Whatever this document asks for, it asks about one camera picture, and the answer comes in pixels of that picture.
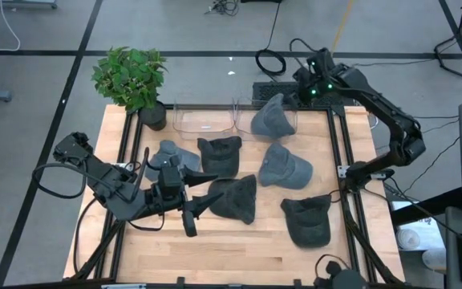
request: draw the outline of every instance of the clear plastic container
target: clear plastic container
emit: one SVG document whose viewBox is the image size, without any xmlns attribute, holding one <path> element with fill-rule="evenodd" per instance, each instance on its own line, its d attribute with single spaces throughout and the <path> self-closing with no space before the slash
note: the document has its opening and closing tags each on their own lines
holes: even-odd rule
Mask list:
<svg viewBox="0 0 462 289">
<path fill-rule="evenodd" d="M 253 118 L 267 103 L 268 101 L 266 100 L 252 101 L 247 97 L 242 97 L 238 100 L 235 114 L 235 127 L 242 140 L 271 142 L 289 137 L 289 135 L 287 135 L 274 139 L 271 136 L 253 133 L 251 129 Z M 297 107 L 294 104 L 290 104 L 289 101 L 283 101 L 282 109 L 283 116 L 281 117 L 286 119 L 286 121 L 283 122 L 285 124 L 287 123 L 293 129 L 293 134 L 297 133 Z"/>
<path fill-rule="evenodd" d="M 224 109 L 198 109 L 193 104 L 174 104 L 173 127 L 184 140 L 213 140 L 233 136 L 234 100 Z"/>
</svg>

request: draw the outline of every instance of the gray floor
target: gray floor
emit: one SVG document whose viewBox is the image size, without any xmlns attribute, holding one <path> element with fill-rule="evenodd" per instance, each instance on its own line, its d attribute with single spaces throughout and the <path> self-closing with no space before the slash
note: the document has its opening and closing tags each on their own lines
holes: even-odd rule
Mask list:
<svg viewBox="0 0 462 289">
<path fill-rule="evenodd" d="M 276 6 L 247 3 L 234 18 L 203 15 L 211 0 L 104 0 L 88 50 L 130 46 L 162 51 L 255 51 L 268 43 Z M 57 10 L 7 10 L 6 17 L 22 40 L 24 50 L 77 50 L 95 0 L 58 0 Z M 459 19 L 461 0 L 448 0 Z M 283 2 L 271 49 L 287 51 L 295 37 L 315 48 L 330 47 L 347 0 L 297 0 Z M 437 1 L 356 2 L 342 33 L 339 52 L 431 52 L 452 34 Z M 0 16 L 0 47 L 14 40 Z M 296 46 L 295 50 L 304 51 Z M 459 53 L 457 46 L 448 52 Z M 90 81 L 96 57 L 84 57 L 57 133 L 59 140 L 82 131 L 95 142 L 107 103 Z M 0 103 L 0 260 L 30 183 L 55 109 L 74 57 L 0 56 L 0 89 L 11 90 L 14 99 Z M 377 63 L 385 59 L 337 59 L 344 63 Z M 462 60 L 448 60 L 462 71 Z M 297 64 L 288 59 L 280 80 L 290 81 Z M 169 58 L 169 73 L 161 98 L 165 103 L 226 104 L 232 98 L 250 97 L 255 81 L 270 81 L 250 57 Z M 417 116 L 453 116 L 462 104 L 462 79 L 439 68 L 436 61 L 403 66 L 361 67 L 372 87 L 406 112 Z M 423 129 L 446 123 L 423 120 Z M 387 143 L 387 128 L 373 131 L 377 147 Z M 395 179 L 404 189 L 458 136 L 457 125 L 425 135 L 427 152 L 413 165 L 396 169 Z M 49 172 L 44 182 L 56 189 L 74 190 L 77 177 Z M 418 181 L 409 195 L 433 197 L 460 185 L 459 145 L 446 152 L 437 165 Z M 71 244 L 80 200 L 63 201 L 38 193 L 11 264 L 6 284 L 60 280 Z M 441 275 L 428 271 L 419 254 L 403 255 L 408 281 L 442 287 Z"/>
</svg>

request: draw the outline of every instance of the plastic tray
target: plastic tray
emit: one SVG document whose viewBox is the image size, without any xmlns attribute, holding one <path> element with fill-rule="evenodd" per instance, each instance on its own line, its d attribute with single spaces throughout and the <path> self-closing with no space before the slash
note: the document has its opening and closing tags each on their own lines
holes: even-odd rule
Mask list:
<svg viewBox="0 0 462 289">
<path fill-rule="evenodd" d="M 174 104 L 173 127 L 184 140 L 207 140 L 234 135 L 234 101 L 229 109 L 200 110 L 187 104 Z"/>
</svg>

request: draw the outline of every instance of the black plant pot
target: black plant pot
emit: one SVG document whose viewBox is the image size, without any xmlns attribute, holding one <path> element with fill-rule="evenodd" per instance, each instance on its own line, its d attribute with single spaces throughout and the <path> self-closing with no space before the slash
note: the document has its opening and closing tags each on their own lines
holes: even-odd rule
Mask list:
<svg viewBox="0 0 462 289">
<path fill-rule="evenodd" d="M 138 117 L 142 124 L 154 131 L 160 131 L 167 125 L 167 110 L 160 101 L 156 101 L 154 108 L 141 108 Z"/>
</svg>

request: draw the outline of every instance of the wire bundle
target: wire bundle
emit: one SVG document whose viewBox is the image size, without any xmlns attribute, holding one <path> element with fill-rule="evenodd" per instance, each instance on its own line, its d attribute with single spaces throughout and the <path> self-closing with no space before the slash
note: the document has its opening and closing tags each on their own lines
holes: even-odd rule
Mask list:
<svg viewBox="0 0 462 289">
<path fill-rule="evenodd" d="M 279 53 L 269 50 L 270 44 L 272 43 L 272 36 L 274 35 L 274 29 L 276 27 L 276 22 L 278 21 L 278 14 L 279 14 L 279 6 L 280 5 L 281 5 L 281 3 L 279 2 L 278 3 L 278 8 L 276 9 L 276 15 L 274 16 L 274 24 L 272 25 L 272 30 L 270 31 L 269 44 L 267 44 L 265 48 L 263 48 L 263 49 L 261 49 L 259 51 L 256 51 L 256 55 L 254 56 L 254 58 L 256 59 L 256 65 L 261 69 L 261 71 L 263 71 L 263 73 L 268 75 L 272 79 L 272 81 L 274 81 L 274 82 L 277 82 L 277 80 L 273 76 L 284 75 L 285 72 L 286 72 L 286 60 Z M 261 65 L 261 62 L 260 62 L 260 56 L 262 54 L 271 55 L 275 59 L 279 60 L 279 62 L 282 65 L 281 69 L 278 70 L 278 71 L 270 71 L 270 70 L 266 69 L 263 65 Z"/>
<path fill-rule="evenodd" d="M 238 14 L 238 0 L 216 0 L 213 1 L 213 7 L 205 14 L 215 14 L 235 16 Z"/>
</svg>

